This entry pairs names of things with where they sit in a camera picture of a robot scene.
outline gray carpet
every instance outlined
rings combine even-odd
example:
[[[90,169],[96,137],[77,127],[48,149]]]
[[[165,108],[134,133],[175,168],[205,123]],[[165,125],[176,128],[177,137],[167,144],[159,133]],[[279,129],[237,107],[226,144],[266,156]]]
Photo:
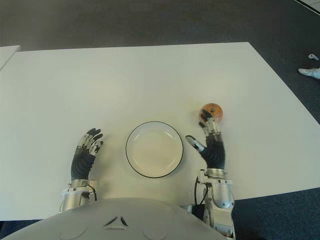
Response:
[[[250,42],[320,123],[320,81],[296,72],[320,65],[307,58],[320,57],[320,16],[293,0],[0,3],[0,46],[21,45],[23,51]],[[313,189],[237,201],[237,239],[318,240],[319,199],[320,190]],[[28,222],[2,224],[3,235]]]

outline person's foot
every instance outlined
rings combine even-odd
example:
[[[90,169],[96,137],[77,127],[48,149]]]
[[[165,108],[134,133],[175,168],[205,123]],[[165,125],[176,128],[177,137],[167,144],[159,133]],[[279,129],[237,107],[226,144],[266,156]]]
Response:
[[[315,79],[320,79],[320,67],[311,68],[311,69],[299,68],[298,72],[301,73],[302,75],[313,77]]]

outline white plate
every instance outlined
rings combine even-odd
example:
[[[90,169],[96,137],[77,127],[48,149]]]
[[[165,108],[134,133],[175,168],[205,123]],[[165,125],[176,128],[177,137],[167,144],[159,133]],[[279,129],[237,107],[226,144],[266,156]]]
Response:
[[[160,178],[177,168],[184,147],[179,134],[170,125],[149,121],[132,131],[125,151],[136,172],[145,177]]]

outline cable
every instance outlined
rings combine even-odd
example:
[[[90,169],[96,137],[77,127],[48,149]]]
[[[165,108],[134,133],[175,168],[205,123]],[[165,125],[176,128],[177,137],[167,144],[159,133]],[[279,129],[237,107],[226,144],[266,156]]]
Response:
[[[200,182],[199,182],[199,180],[198,180],[198,177],[196,177],[195,183],[194,183],[194,206],[197,207],[197,208],[204,202],[204,200],[205,200],[205,198],[206,198],[206,196],[207,196],[207,194],[208,194],[208,191],[209,191],[208,185],[207,185],[206,183],[204,183],[205,188],[206,188],[206,189],[205,189],[205,193],[204,193],[204,195],[203,195],[203,198],[202,198],[200,204],[198,204],[198,203],[197,203],[197,186],[198,186],[198,183],[200,183]]]
[[[90,186],[90,184],[88,184],[88,186],[89,186],[90,188],[92,188],[92,191],[93,191],[93,194],[94,194],[94,200],[97,201],[97,193],[96,193],[95,188],[92,187],[92,186]]]

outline apple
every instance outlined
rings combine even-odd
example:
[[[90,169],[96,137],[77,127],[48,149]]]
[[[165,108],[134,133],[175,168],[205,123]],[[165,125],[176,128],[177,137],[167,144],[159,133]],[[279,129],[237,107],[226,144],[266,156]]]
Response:
[[[221,122],[224,114],[223,114],[222,108],[218,104],[208,103],[201,108],[201,110],[199,111],[198,118],[199,118],[199,121],[204,124],[205,121],[201,117],[201,115],[203,115],[203,112],[202,112],[203,109],[209,112],[215,118],[215,121],[217,123]]]

